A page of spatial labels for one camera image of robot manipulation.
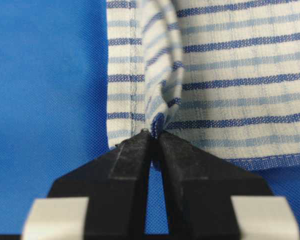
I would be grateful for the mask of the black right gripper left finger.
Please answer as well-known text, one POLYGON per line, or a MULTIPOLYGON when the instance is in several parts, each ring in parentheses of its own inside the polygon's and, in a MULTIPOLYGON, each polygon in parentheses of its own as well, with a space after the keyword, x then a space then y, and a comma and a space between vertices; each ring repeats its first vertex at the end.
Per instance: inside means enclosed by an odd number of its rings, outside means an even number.
POLYGON ((144 237, 151 134, 142 130, 113 150, 57 178, 48 198, 87 197, 85 240, 144 237))

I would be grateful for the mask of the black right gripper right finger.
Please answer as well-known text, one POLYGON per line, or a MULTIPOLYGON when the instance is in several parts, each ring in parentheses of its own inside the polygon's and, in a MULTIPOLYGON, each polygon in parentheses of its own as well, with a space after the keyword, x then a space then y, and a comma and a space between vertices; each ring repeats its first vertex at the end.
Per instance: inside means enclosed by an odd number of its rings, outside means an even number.
POLYGON ((238 240, 231 196, 272 196, 259 175, 164 131, 158 138, 169 235, 175 240, 238 240))

